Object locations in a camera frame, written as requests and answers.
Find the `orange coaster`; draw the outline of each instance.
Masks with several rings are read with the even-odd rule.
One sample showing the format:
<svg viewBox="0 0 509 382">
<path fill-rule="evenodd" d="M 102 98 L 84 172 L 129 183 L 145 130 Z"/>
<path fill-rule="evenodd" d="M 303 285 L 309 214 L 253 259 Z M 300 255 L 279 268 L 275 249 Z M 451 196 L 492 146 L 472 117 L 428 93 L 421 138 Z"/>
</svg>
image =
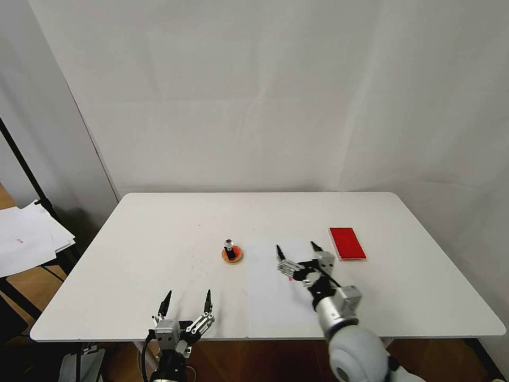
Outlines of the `orange coaster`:
<svg viewBox="0 0 509 382">
<path fill-rule="evenodd" d="M 242 249 L 240 249 L 240 247 L 238 247 L 238 246 L 232 246 L 232 249 L 233 249 L 233 253 L 235 254 L 234 259 L 230 260 L 224 249 L 221 252 L 221 256 L 223 256 L 223 260 L 225 260 L 227 263 L 235 264 L 235 263 L 238 263 L 242 259 L 242 255 L 244 253 L 242 252 Z"/>
</svg>

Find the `stack of paper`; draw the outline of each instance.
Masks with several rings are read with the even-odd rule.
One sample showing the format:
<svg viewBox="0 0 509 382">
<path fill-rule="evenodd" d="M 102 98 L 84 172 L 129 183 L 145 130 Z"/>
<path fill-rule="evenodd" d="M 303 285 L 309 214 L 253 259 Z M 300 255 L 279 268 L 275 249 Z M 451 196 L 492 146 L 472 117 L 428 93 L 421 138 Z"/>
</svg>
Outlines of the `stack of paper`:
<svg viewBox="0 0 509 382">
<path fill-rule="evenodd" d="M 74 244 L 74 235 L 35 202 L 0 210 L 0 227 L 0 277 L 53 260 Z"/>
</svg>

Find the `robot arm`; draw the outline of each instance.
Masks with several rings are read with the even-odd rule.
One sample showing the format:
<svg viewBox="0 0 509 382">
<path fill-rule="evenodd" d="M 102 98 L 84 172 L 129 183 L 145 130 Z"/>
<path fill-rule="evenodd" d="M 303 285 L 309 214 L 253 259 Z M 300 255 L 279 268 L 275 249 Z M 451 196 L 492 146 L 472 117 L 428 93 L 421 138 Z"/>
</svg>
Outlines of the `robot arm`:
<svg viewBox="0 0 509 382">
<path fill-rule="evenodd" d="M 354 286 L 341 286 L 332 277 L 334 255 L 311 242 L 316 259 L 294 263 L 277 246 L 277 268 L 301 281 L 313 296 L 313 309 L 326 340 L 329 363 L 341 382 L 418 382 L 388 356 L 382 341 L 373 332 L 357 326 L 355 314 L 361 293 Z"/>
<path fill-rule="evenodd" d="M 205 308 L 194 322 L 176 321 L 167 319 L 166 313 L 170 304 L 171 291 L 161 302 L 157 316 L 153 316 L 155 329 L 148 331 L 147 343 L 157 339 L 159 344 L 159 366 L 150 376 L 150 381 L 186 382 L 186 360 L 191 356 L 192 345 L 201 339 L 201 336 L 215 321 L 212 314 L 212 300 L 210 290 L 205 299 Z M 144 353 L 142 354 L 142 374 L 146 382 Z"/>
</svg>

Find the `red box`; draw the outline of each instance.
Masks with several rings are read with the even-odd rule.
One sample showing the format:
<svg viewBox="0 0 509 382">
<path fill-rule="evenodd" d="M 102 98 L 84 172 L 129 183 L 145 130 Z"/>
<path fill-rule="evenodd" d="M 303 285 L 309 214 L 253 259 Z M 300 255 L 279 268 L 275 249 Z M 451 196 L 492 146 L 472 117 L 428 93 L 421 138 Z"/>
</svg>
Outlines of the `red box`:
<svg viewBox="0 0 509 382">
<path fill-rule="evenodd" d="M 339 260 L 366 260 L 352 227 L 329 228 L 329 233 Z"/>
</svg>

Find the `white wall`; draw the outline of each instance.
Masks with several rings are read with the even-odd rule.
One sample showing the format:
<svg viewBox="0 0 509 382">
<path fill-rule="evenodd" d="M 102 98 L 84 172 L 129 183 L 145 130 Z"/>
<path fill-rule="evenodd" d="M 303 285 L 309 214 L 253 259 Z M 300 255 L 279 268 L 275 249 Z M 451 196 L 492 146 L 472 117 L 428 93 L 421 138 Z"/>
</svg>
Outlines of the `white wall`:
<svg viewBox="0 0 509 382">
<path fill-rule="evenodd" d="M 2 3 L 0 115 L 77 241 L 89 240 L 117 201 L 26 1 Z M 32 202 L 37 195 L 2 136 L 0 163 L 0 182 L 18 205 Z"/>
<path fill-rule="evenodd" d="M 394 191 L 509 325 L 508 2 L 30 4 L 121 195 Z"/>
</svg>

